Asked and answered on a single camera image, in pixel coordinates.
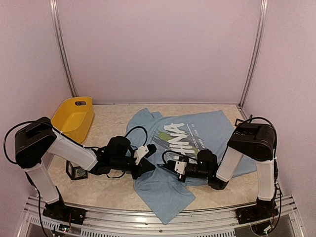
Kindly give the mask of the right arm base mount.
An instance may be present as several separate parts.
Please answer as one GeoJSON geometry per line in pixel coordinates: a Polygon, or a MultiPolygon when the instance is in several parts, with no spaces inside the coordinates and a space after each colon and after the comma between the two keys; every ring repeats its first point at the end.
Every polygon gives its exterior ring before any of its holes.
{"type": "Polygon", "coordinates": [[[257,198],[255,205],[238,208],[236,215],[240,225],[258,222],[251,225],[251,229],[260,237],[267,236],[276,227],[280,218],[280,212],[274,199],[263,201],[257,198]]]}

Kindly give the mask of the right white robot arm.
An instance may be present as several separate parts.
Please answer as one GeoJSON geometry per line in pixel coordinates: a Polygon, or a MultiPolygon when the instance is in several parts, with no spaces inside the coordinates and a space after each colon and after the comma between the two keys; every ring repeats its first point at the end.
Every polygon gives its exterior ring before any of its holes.
{"type": "Polygon", "coordinates": [[[194,163],[191,157],[180,152],[178,160],[163,160],[160,168],[178,176],[178,181],[185,182],[187,177],[207,180],[208,185],[215,190],[223,190],[231,180],[243,157],[254,160],[258,180],[258,204],[253,207],[252,214],[257,219],[263,219],[272,210],[270,201],[276,193],[277,166],[277,132],[274,125],[266,118],[260,118],[263,123],[255,123],[255,117],[247,120],[236,120],[235,129],[227,142],[220,161],[209,149],[198,152],[194,163]]]}

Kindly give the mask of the light blue printed t-shirt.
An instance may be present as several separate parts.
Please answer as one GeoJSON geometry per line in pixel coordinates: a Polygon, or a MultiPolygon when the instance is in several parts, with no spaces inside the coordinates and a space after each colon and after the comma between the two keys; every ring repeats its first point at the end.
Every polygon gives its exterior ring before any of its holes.
{"type": "MultiPolygon", "coordinates": [[[[161,155],[165,151],[172,151],[165,160],[177,159],[176,153],[196,159],[204,149],[221,159],[234,128],[221,110],[163,117],[160,112],[151,113],[144,108],[133,116],[126,130],[131,132],[128,139],[133,148],[143,143],[156,146],[157,151],[149,161],[157,166],[163,163],[161,155]]],[[[205,179],[189,177],[184,183],[179,182],[176,174],[156,167],[137,178],[134,189],[159,220],[167,224],[194,201],[194,194],[186,187],[206,184],[205,179]]]]}

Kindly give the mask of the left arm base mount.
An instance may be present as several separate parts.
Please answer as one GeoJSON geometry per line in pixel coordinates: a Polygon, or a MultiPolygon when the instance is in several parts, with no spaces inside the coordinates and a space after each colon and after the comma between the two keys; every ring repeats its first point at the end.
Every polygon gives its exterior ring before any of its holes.
{"type": "Polygon", "coordinates": [[[83,208],[65,205],[64,200],[57,190],[59,199],[52,204],[45,204],[43,215],[69,224],[83,225],[86,210],[83,208]]]}

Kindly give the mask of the black brooch box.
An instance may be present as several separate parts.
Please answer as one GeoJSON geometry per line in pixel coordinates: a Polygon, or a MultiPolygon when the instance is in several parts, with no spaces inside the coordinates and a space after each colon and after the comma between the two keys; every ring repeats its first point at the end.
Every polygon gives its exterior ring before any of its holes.
{"type": "Polygon", "coordinates": [[[82,169],[80,166],[73,166],[68,160],[66,161],[66,174],[73,181],[88,178],[88,172],[86,170],[82,169]]]}
{"type": "Polygon", "coordinates": [[[246,120],[241,120],[241,119],[237,118],[236,121],[235,121],[235,129],[242,128],[242,127],[246,126],[247,124],[251,123],[252,118],[253,118],[253,114],[251,114],[249,116],[249,118],[246,119],[246,120]]]}

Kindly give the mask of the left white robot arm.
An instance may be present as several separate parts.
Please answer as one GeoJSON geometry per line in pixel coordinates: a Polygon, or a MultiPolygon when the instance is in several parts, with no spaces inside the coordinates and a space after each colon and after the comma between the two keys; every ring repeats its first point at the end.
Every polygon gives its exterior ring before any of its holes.
{"type": "Polygon", "coordinates": [[[134,149],[127,137],[116,136],[104,147],[86,147],[55,128],[47,117],[23,125],[14,137],[15,161],[26,172],[45,203],[50,204],[50,212],[60,220],[69,215],[69,208],[60,201],[61,195],[41,163],[44,155],[59,156],[93,175],[108,174],[112,169],[129,172],[134,180],[156,168],[148,161],[157,150],[153,144],[134,149]]]}

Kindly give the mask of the yellow plastic basket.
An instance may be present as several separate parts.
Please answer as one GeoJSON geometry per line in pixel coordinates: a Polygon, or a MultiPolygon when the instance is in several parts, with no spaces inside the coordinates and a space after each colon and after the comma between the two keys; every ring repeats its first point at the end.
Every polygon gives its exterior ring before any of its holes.
{"type": "Polygon", "coordinates": [[[94,119],[91,97],[73,97],[57,109],[51,123],[63,134],[78,143],[84,142],[94,119]]]}

